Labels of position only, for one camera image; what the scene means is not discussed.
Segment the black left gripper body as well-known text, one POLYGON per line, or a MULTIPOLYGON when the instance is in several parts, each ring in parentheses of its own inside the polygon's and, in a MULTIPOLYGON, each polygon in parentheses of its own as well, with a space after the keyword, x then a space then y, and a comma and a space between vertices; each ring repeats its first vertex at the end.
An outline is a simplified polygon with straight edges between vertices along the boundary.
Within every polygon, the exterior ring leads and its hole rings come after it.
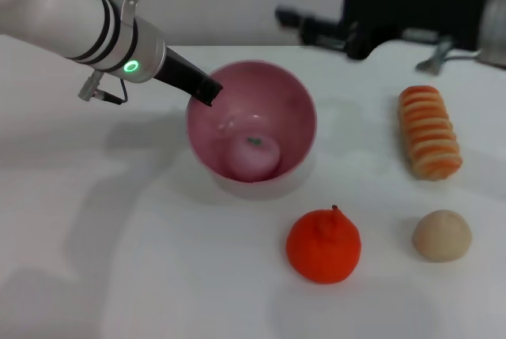
POLYGON ((204 95, 207 75, 169 47, 165 49, 163 64, 154 78, 191 96, 204 95))

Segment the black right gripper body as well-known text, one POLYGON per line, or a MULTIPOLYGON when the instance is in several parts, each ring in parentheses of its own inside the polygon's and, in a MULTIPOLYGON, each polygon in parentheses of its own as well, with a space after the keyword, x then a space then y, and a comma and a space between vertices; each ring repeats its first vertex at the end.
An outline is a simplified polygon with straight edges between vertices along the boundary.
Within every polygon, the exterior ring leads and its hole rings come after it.
POLYGON ((349 37, 346 54, 365 59, 389 40, 437 43, 448 38, 476 51, 487 0, 344 0, 340 24, 349 37))

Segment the pink bowl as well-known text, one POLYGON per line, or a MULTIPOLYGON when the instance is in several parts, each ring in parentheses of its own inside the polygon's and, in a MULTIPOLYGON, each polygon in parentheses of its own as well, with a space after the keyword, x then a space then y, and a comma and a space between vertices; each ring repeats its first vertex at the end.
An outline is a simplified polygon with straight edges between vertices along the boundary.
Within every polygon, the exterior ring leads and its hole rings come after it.
POLYGON ((237 134, 259 132, 280 146, 281 161, 263 181, 280 179, 295 171, 312 150, 317 114, 311 94, 288 70, 271 62, 249 60, 229 63, 211 77, 223 89, 212 107, 197 100, 187 105, 186 128, 198 160, 222 178, 234 178, 226 164, 230 140, 237 134))

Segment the pink toy peach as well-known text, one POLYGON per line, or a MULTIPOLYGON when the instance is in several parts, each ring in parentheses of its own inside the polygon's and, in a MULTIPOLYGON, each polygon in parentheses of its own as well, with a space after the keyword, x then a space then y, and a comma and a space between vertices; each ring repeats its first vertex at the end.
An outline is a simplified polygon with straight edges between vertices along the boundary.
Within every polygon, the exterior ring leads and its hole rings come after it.
POLYGON ((228 145, 226 164, 235 179, 255 183, 268 178, 281 161, 279 144, 259 132, 234 136, 228 145))

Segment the orange striped bread roll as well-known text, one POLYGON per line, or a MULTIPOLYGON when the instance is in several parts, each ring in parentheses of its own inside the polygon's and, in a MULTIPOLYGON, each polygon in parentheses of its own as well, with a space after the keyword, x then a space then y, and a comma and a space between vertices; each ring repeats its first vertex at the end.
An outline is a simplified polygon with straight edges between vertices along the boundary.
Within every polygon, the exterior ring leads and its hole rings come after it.
POLYGON ((419 179, 439 181, 454 175, 463 159, 453 125, 439 91, 415 85, 398 97, 398 120, 402 143, 419 179))

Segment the orange toy tangerine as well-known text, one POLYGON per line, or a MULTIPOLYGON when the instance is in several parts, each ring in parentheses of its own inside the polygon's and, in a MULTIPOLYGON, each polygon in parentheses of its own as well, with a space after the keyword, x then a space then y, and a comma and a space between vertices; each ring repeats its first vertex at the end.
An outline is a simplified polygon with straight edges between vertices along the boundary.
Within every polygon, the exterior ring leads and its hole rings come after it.
POLYGON ((316 284, 336 284, 348 278, 361 256, 355 224, 336 206, 304 214, 285 242, 289 264, 316 284))

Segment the beige round bun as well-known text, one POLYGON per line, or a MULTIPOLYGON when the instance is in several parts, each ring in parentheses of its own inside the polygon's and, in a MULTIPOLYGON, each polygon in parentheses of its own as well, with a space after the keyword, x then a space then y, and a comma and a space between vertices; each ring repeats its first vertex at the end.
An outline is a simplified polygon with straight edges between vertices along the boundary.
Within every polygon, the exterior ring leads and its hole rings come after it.
POLYGON ((472 239, 470 226, 460 214, 441 209, 420 219, 412 244, 430 262, 453 262, 467 253, 472 239))

